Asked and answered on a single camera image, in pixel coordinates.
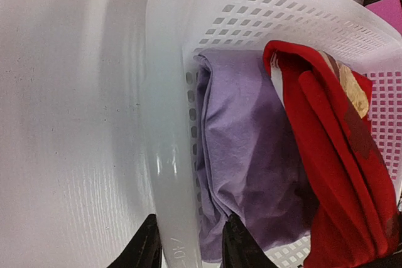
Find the purple cloth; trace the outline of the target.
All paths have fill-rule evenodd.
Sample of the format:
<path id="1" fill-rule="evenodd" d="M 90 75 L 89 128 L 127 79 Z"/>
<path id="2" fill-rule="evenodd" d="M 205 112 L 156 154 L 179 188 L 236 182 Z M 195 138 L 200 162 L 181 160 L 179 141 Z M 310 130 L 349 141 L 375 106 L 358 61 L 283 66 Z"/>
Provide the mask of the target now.
<path id="1" fill-rule="evenodd" d="M 308 235 L 318 201 L 262 53 L 209 49 L 196 61 L 202 260 L 221 261 L 231 214 L 263 250 Z"/>

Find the white perforated plastic basket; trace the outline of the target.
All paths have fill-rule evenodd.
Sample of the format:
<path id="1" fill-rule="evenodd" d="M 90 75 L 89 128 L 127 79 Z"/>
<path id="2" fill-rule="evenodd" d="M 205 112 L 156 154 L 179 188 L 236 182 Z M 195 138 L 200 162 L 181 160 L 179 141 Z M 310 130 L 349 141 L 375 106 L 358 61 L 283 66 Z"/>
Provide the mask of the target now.
<path id="1" fill-rule="evenodd" d="M 353 0 L 148 0 L 141 111 L 168 267 L 206 267 L 195 173 L 195 57 L 282 40 L 326 51 L 373 81 L 372 136 L 401 193 L 401 35 Z"/>

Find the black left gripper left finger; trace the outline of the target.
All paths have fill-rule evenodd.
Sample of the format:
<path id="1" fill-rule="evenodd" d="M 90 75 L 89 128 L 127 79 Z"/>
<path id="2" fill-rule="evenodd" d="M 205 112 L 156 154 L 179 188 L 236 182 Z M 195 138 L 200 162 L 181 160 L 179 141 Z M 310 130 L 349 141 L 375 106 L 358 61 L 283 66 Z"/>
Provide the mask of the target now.
<path id="1" fill-rule="evenodd" d="M 156 215 L 149 214 L 121 254 L 107 268 L 161 268 L 162 245 Z"/>

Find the red bear print shirt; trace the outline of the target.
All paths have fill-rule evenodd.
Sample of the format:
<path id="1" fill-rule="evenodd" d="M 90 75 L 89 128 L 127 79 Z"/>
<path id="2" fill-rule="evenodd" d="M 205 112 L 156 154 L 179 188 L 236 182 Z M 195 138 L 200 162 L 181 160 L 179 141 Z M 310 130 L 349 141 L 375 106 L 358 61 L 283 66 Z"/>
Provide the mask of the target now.
<path id="1" fill-rule="evenodd" d="M 367 119 L 372 82 L 324 51 L 270 41 L 263 62 L 318 200 L 305 267 L 359 267 L 400 242 L 396 194 Z"/>

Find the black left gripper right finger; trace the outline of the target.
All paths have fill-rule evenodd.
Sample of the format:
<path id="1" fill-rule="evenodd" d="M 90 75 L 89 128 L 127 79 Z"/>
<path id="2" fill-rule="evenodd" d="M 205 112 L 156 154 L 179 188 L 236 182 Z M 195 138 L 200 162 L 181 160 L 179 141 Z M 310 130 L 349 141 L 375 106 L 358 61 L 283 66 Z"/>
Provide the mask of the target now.
<path id="1" fill-rule="evenodd" d="M 235 213 L 229 216 L 223 228 L 221 267 L 276 268 Z"/>

